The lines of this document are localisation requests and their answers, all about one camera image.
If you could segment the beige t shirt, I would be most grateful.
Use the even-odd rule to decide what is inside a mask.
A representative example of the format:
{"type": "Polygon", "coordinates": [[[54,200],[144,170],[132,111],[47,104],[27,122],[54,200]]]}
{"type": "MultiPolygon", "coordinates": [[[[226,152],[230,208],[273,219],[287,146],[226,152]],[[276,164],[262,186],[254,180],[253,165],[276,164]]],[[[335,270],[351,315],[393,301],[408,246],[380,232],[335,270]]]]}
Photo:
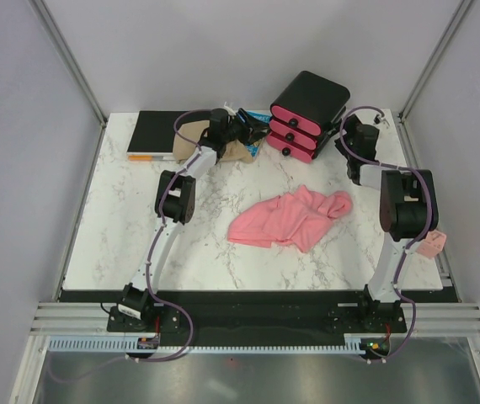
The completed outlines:
{"type": "MultiPolygon", "coordinates": [[[[206,141],[205,130],[209,127],[209,120],[199,120],[181,124],[179,133],[173,141],[173,159],[177,162],[185,162],[203,146],[211,148],[213,144],[206,141]]],[[[263,140],[258,140],[251,145],[244,145],[240,140],[227,143],[221,156],[221,162],[245,162],[253,163],[259,154],[263,140]]]]}

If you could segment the black pink drawer unit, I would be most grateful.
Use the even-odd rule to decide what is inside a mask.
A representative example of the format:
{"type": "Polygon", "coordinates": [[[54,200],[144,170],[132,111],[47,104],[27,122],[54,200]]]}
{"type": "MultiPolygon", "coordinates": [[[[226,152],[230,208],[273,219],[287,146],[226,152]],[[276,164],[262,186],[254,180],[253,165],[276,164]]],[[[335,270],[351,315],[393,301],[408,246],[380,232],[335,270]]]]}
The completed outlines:
{"type": "Polygon", "coordinates": [[[302,71],[270,105],[266,142],[284,157],[310,163],[339,129],[350,91],[302,71]]]}

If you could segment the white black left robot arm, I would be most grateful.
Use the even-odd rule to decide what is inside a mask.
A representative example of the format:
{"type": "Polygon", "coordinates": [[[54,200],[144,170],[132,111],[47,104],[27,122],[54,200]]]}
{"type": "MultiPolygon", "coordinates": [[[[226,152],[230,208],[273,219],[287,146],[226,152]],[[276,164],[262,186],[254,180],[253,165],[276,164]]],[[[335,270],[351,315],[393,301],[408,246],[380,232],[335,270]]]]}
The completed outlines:
{"type": "Polygon", "coordinates": [[[109,309],[109,332],[146,332],[165,306],[177,306],[157,296],[163,268],[173,244],[195,212],[197,181],[223,157],[227,145],[252,133],[249,114],[228,108],[197,109],[181,114],[173,123],[174,134],[181,139],[179,123],[193,114],[203,114],[209,124],[195,146],[193,154],[175,172],[161,173],[157,186],[155,212],[157,224],[147,257],[126,284],[118,303],[109,309]]]}

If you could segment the pink t shirt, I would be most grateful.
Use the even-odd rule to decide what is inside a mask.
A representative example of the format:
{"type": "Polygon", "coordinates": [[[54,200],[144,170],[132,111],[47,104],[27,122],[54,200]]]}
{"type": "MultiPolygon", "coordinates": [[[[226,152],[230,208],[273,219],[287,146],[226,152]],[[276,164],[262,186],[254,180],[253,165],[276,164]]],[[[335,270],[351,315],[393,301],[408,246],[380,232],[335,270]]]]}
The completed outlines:
{"type": "Polygon", "coordinates": [[[227,240],[264,248],[293,245],[308,253],[352,207],[344,191],[324,195],[302,185],[245,210],[232,221],[227,240]]]}

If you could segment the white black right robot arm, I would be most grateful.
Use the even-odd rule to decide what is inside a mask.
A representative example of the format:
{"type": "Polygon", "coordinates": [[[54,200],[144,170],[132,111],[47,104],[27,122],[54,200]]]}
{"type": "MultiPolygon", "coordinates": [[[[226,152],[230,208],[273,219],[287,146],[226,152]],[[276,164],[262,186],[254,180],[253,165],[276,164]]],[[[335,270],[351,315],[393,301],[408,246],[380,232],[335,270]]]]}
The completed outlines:
{"type": "Polygon", "coordinates": [[[375,272],[356,310],[358,325],[369,332],[398,325],[403,315],[400,280],[410,258],[439,222],[433,173],[376,160],[379,129],[356,114],[341,121],[336,148],[346,158],[352,183],[379,192],[379,221],[384,241],[375,272]]]}

